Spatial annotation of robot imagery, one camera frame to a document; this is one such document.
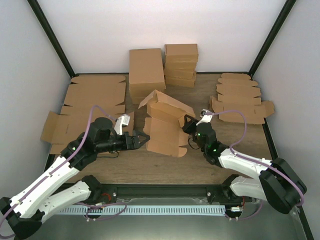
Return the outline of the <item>small brown cardboard box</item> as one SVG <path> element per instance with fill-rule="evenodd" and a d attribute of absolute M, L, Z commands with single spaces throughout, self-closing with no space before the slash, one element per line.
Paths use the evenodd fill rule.
<path fill-rule="evenodd" d="M 182 130 L 184 116 L 194 117 L 193 108 L 158 90 L 151 92 L 138 107 L 144 106 L 148 117 L 143 131 L 150 137 L 146 149 L 166 156 L 183 157 L 187 153 L 185 146 L 189 136 Z"/>

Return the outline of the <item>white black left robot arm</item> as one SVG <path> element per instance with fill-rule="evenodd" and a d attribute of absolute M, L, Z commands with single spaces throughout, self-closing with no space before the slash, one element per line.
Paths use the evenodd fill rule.
<path fill-rule="evenodd" d="M 115 124 L 106 117 L 90 121 L 85 132 L 71 141 L 51 167 L 29 187 L 11 198 L 1 198 L 0 211 L 15 237 L 25 240 L 60 210 L 77 203 L 92 204 L 101 198 L 102 185 L 93 175 L 83 177 L 63 191 L 56 191 L 93 163 L 98 154 L 136 150 L 150 140 L 144 132 L 123 131 L 128 121 L 126 114 Z"/>

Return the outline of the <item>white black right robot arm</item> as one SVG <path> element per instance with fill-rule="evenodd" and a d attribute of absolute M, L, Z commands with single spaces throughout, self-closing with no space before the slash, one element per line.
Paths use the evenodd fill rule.
<path fill-rule="evenodd" d="M 209 164 L 240 173 L 225 181 L 227 185 L 222 188 L 225 200 L 260 199 L 282 214 L 304 203 L 307 187 L 286 160 L 253 157 L 218 141 L 211 125 L 213 116 L 206 109 L 201 112 L 200 120 L 186 114 L 182 130 L 191 136 Z"/>

